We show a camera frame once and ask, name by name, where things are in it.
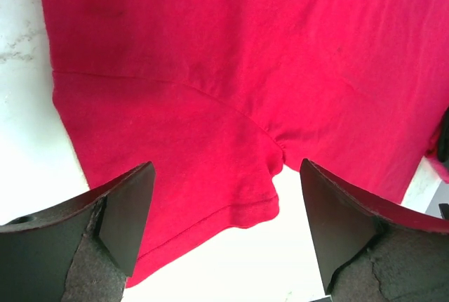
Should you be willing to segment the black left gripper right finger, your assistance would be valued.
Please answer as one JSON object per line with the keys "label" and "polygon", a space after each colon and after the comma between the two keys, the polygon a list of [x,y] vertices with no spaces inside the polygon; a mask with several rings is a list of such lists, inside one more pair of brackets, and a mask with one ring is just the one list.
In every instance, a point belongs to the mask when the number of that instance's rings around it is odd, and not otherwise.
{"label": "black left gripper right finger", "polygon": [[308,159],[300,177],[326,301],[448,300],[448,204],[422,214]]}

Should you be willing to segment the red t shirt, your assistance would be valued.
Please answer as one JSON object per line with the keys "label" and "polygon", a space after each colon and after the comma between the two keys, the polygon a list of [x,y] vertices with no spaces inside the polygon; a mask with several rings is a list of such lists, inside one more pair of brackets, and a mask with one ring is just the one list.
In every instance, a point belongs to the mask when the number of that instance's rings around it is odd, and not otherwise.
{"label": "red t shirt", "polygon": [[156,169],[128,287],[273,219],[273,177],[304,159],[400,203],[448,108],[448,0],[42,4],[88,184]]}

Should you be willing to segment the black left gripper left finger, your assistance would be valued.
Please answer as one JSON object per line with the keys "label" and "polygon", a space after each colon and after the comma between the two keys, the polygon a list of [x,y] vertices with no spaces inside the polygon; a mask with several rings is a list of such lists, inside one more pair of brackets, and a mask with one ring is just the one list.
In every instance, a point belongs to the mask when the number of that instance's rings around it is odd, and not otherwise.
{"label": "black left gripper left finger", "polygon": [[147,162],[1,226],[1,300],[121,301],[137,262],[154,178]]}

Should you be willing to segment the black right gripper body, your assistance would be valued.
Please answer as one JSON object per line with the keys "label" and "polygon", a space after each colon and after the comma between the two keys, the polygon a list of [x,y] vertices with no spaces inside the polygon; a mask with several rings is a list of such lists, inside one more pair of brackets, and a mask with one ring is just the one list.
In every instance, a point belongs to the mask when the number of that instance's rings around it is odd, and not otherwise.
{"label": "black right gripper body", "polygon": [[441,130],[436,145],[436,157],[442,164],[448,163],[449,155],[449,108],[441,120]]}

